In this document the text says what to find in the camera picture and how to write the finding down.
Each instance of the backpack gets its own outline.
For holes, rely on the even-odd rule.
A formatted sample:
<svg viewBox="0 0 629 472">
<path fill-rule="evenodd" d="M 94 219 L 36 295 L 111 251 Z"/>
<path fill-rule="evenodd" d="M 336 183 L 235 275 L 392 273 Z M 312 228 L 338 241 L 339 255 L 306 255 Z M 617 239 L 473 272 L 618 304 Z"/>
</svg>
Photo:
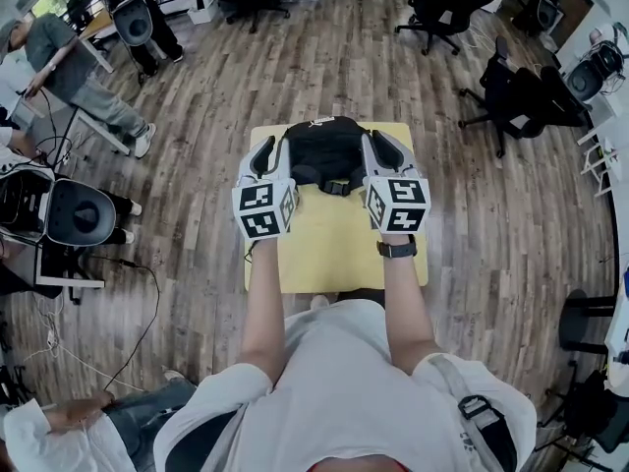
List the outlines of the backpack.
<svg viewBox="0 0 629 472">
<path fill-rule="evenodd" d="M 292 178 L 297 185 L 317 184 L 326 194 L 349 196 L 365 178 L 361 139 L 366 132 L 349 117 L 326 117 L 292 126 L 284 134 L 291 144 Z"/>
</svg>

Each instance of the gray pants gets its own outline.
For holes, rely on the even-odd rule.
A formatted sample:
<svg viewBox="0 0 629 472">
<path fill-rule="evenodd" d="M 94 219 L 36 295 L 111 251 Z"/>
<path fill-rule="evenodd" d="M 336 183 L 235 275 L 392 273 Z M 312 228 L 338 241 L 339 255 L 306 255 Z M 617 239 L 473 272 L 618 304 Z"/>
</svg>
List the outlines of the gray pants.
<svg viewBox="0 0 629 472">
<path fill-rule="evenodd" d="M 105 409 L 138 472 L 155 469 L 153 442 L 157 433 L 173 416 L 170 410 L 185 406 L 195 391 L 189 381 L 176 379 L 158 391 L 122 398 Z"/>
<path fill-rule="evenodd" d="M 105 123 L 114 134 L 137 138 L 148 128 L 136 110 L 91 77 L 87 78 L 70 102 L 97 121 Z"/>
</svg>

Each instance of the wooden floor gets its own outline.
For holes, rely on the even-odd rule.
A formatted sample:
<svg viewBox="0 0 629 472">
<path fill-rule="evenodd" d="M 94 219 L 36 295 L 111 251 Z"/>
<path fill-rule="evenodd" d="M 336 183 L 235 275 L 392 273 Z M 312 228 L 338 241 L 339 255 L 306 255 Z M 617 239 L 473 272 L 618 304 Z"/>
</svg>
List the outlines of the wooden floor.
<svg viewBox="0 0 629 472">
<path fill-rule="evenodd" d="M 122 381 L 156 388 L 161 366 L 198 381 L 234 361 L 245 290 L 231 187 L 250 131 L 329 115 L 411 127 L 432 194 L 425 293 L 440 345 L 483 360 L 538 407 L 544 389 L 565 378 L 570 357 L 557 345 L 565 297 L 575 288 L 609 294 L 614 284 L 613 264 L 599 264 L 613 255 L 607 201 L 596 200 L 593 180 L 579 173 L 576 140 L 583 133 L 550 128 L 534 140 L 509 139 L 506 155 L 496 159 L 491 125 L 465 132 L 456 125 L 478 113 L 457 91 L 482 91 L 490 51 L 468 31 L 458 38 L 467 44 L 460 56 L 437 41 L 424 57 L 424 35 L 393 33 L 411 14 L 406 1 L 287 4 L 289 20 L 265 15 L 255 35 L 246 23 L 194 27 L 181 17 L 173 28 L 185 60 L 163 62 L 142 89 L 125 50 L 113 51 L 116 72 L 103 81 L 157 124 L 157 136 L 142 161 L 91 139 L 80 150 L 88 160 L 71 167 L 74 178 L 144 206 L 143 216 L 128 223 L 135 245 L 95 251 L 152 267 L 161 288 L 158 320 Z M 473 25 L 489 37 L 505 35 L 514 65 L 547 64 L 509 17 L 478 12 Z M 152 316 L 156 291 L 146 272 L 104 261 L 88 266 L 107 287 L 85 291 L 80 307 L 66 304 L 59 331 L 68 350 L 113 374 Z M 286 296 L 287 314 L 309 300 Z M 7 312 L 18 358 L 45 347 L 29 294 L 11 298 Z M 56 360 L 37 355 L 28 368 L 43 402 L 106 383 L 64 352 Z M 532 463 L 531 470 L 542 469 Z"/>
</svg>

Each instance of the white sneaker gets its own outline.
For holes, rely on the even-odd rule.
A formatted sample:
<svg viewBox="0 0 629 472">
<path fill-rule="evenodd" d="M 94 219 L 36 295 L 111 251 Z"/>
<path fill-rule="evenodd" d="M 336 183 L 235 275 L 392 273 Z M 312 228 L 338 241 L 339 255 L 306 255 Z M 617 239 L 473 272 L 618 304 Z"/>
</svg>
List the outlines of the white sneaker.
<svg viewBox="0 0 629 472">
<path fill-rule="evenodd" d="M 136 138 L 136 157 L 138 159 L 142 159 L 150 149 L 150 141 L 155 136 L 156 131 L 157 127 L 151 123 L 144 134 Z"/>
<path fill-rule="evenodd" d="M 142 215 L 142 205 L 138 205 L 135 201 L 131 201 L 133 206 L 131 206 L 131 211 L 129 215 L 131 216 L 140 216 Z"/>
<path fill-rule="evenodd" d="M 184 380 L 186 378 L 183 374 L 173 371 L 172 369 L 163 369 L 163 373 L 164 378 L 166 378 L 168 382 L 173 380 Z"/>
<path fill-rule="evenodd" d="M 133 242 L 136 241 L 136 235 L 133 232 L 127 231 L 126 229 L 123 229 L 123 231 L 125 231 L 125 244 L 126 245 L 131 245 Z"/>
<path fill-rule="evenodd" d="M 311 311 L 320 310 L 321 308 L 327 308 L 330 305 L 327 297 L 324 295 L 315 295 L 311 300 Z"/>
</svg>

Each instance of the wristwatch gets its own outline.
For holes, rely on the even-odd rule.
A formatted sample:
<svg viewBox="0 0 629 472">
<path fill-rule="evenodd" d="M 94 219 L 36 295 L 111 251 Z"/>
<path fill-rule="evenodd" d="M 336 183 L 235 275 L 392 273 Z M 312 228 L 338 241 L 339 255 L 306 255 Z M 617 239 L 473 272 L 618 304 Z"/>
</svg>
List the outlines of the wristwatch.
<svg viewBox="0 0 629 472">
<path fill-rule="evenodd" d="M 415 236 L 409 234 L 410 243 L 406 245 L 387 245 L 386 243 L 377 242 L 377 250 L 388 259 L 398 259 L 401 257 L 414 257 L 417 254 L 417 245 L 415 244 Z"/>
</svg>

